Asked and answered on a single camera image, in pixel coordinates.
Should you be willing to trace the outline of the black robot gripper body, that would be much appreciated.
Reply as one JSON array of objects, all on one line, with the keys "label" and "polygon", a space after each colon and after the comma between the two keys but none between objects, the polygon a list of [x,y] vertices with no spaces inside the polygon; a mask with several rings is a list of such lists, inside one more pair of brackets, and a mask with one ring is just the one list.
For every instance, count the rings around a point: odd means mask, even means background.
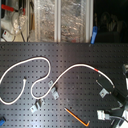
[{"label": "black robot gripper body", "polygon": [[122,105],[125,110],[128,110],[128,97],[121,93],[117,88],[112,91],[114,98]]}]

